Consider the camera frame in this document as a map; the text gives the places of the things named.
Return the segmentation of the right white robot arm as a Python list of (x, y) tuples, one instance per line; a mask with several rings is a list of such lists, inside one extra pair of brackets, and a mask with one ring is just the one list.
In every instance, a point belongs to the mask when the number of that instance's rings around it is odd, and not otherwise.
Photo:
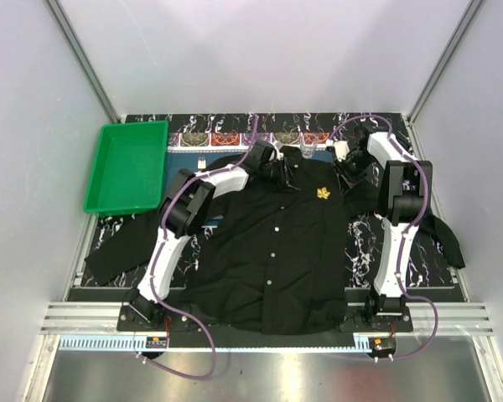
[(354, 318), (371, 331), (382, 332), (398, 322), (411, 322), (406, 274), (412, 242), (430, 203), (433, 166), (410, 154), (390, 122), (386, 131), (378, 131), (367, 126), (368, 117), (357, 120), (354, 147), (340, 138), (339, 128), (329, 134), (326, 144), (340, 187), (346, 192), (363, 181), (372, 162), (383, 169), (378, 196), (378, 214), (384, 223), (381, 260), (365, 305)]

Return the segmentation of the gold brooch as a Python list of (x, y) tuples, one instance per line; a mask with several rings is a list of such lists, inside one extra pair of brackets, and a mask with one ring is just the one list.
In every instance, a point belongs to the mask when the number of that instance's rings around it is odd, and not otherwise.
[(318, 188), (316, 191), (316, 196), (319, 199), (327, 200), (330, 195), (331, 192), (326, 187)]

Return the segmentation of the black button shirt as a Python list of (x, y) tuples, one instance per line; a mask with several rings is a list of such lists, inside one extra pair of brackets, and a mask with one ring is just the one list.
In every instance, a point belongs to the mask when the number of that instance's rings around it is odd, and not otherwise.
[[(362, 182), (345, 196), (332, 173), (292, 173), (298, 192), (253, 179), (215, 198), (219, 224), (202, 244), (181, 302), (247, 331), (301, 335), (345, 317), (345, 246), (350, 221), (378, 209), (378, 189)], [(327, 200), (316, 196), (326, 187)]]

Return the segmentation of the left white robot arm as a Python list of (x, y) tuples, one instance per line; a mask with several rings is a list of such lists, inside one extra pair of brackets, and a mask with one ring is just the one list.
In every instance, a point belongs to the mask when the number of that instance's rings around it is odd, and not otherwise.
[(183, 248), (207, 220), (215, 198), (239, 192), (252, 179), (291, 184), (282, 143), (257, 140), (237, 162), (217, 169), (193, 173), (182, 169), (163, 199), (157, 240), (145, 276), (128, 303), (135, 322), (153, 332), (163, 325), (161, 306), (169, 295), (170, 283)]

